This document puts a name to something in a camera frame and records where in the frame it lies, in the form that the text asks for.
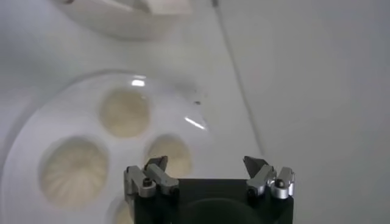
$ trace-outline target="round plate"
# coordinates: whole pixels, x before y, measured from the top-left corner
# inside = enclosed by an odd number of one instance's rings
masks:
[[[114,89],[128,88],[148,99],[150,124],[140,135],[116,138],[99,120],[99,108]],[[123,194],[123,170],[142,166],[148,147],[162,135],[178,136],[189,148],[192,171],[204,177],[212,164],[211,138],[195,105],[174,86],[142,75],[112,72],[72,83],[34,112],[9,151],[1,181],[1,223],[107,223],[113,201]],[[53,145],[80,136],[106,151],[108,175],[97,198],[78,209],[54,206],[40,187],[40,170]]]

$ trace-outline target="white bowl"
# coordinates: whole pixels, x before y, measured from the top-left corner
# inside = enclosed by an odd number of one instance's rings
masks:
[[[95,31],[119,38],[140,40],[158,38],[182,15],[188,14],[183,12],[156,15],[115,0],[53,1],[74,21]]]

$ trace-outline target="dough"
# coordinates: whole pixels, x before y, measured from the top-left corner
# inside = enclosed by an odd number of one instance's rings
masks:
[[[98,196],[107,179],[107,159],[93,143],[69,139],[48,159],[41,188],[51,203],[80,207]]]
[[[187,146],[179,138],[162,136],[155,140],[147,155],[150,158],[168,156],[165,172],[174,178],[181,178],[191,172],[191,156]]]
[[[149,125],[147,101],[136,91],[117,89],[103,102],[100,119],[107,131],[116,137],[137,136]]]
[[[116,224],[133,224],[133,218],[130,215],[129,206],[127,203],[124,203],[120,209],[119,212],[116,214],[115,218]]]

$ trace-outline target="circular tray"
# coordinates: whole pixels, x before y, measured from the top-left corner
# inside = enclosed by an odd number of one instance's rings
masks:
[[[138,91],[148,100],[150,124],[132,138],[111,135],[99,120],[104,97],[118,88]],[[174,86],[160,80],[125,72],[92,75],[72,83],[35,111],[24,124],[9,151],[1,181],[3,224],[112,223],[123,195],[123,170],[142,166],[148,147],[159,136],[178,136],[191,155],[192,170],[186,176],[204,177],[212,161],[211,138],[195,105]],[[51,204],[41,191],[40,172],[53,145],[72,137],[93,141],[108,159],[108,174],[99,195],[77,209]]]

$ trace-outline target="gray wall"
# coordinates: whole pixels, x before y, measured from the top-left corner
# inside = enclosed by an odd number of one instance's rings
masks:
[[[296,223],[388,223],[390,1],[221,0],[261,148]]]

